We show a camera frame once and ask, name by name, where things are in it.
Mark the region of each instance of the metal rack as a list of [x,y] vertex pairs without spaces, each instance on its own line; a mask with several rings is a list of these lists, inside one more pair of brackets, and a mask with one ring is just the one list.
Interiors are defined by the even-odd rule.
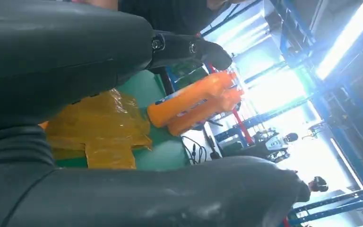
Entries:
[[[321,81],[312,72],[313,65],[311,61],[316,50],[324,47],[328,42],[316,42],[290,0],[270,1],[283,21],[280,50],[286,61],[253,76],[246,83],[282,67],[297,68],[297,62],[301,62],[299,65],[304,65],[304,67],[300,67],[297,73],[307,96],[300,97],[267,113],[253,116],[245,120],[244,125],[247,128],[254,127],[311,101],[320,117],[327,123],[337,146],[341,148],[344,158],[347,159],[350,167],[363,185],[363,101],[353,91],[347,79],[346,81],[341,79]],[[239,134],[241,134],[240,129],[233,127],[216,135],[215,139],[220,142]],[[313,208],[347,199],[351,200],[343,206],[315,214],[309,214],[308,212]],[[290,225],[297,225],[309,220],[328,217],[362,207],[363,190],[294,209],[292,212],[306,211],[308,216],[290,220]]]

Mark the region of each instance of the plastic bottle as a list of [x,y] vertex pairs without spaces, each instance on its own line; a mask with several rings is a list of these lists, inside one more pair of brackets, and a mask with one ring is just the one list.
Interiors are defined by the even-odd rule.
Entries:
[[236,88],[227,90],[220,97],[211,98],[185,115],[172,119],[168,124],[168,130],[173,136],[178,136],[205,122],[214,114],[232,111],[241,101],[243,94],[243,91]]
[[226,71],[211,74],[150,105],[148,116],[154,126],[164,127],[172,118],[187,113],[207,99],[220,97],[233,85],[235,78],[236,74]]

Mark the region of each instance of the workbench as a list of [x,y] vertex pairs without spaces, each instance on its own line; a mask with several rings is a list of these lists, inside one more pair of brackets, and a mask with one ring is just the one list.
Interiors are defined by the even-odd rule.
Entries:
[[[165,97],[165,90],[160,77],[149,71],[138,73],[117,89],[133,96],[144,115],[146,115],[147,107],[150,104]],[[210,128],[208,126],[205,128],[208,135],[213,137]],[[204,133],[202,131],[189,131],[185,135],[204,146],[207,150],[207,160],[210,160],[211,148],[205,141]],[[190,165],[189,156],[184,149],[181,137],[174,137],[168,133],[166,128],[158,129],[152,125],[149,137],[153,141],[152,151],[146,148],[133,151],[137,169],[171,170]],[[187,140],[184,142],[186,147],[192,150],[192,142]],[[62,167],[87,167],[85,158],[59,160],[57,165]]]

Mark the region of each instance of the green table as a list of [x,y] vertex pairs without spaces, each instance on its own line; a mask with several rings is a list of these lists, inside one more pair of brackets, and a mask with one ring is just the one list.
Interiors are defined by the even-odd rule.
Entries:
[[[141,113],[146,115],[147,107],[155,101],[165,97],[165,91],[160,77],[149,71],[142,71],[133,76],[118,90],[132,95],[137,100]],[[137,169],[140,170],[170,170],[189,165],[180,137],[170,135],[166,129],[157,129],[151,126],[149,137],[153,141],[153,150],[134,150]],[[60,160],[57,162],[63,167],[86,167],[85,158]]]

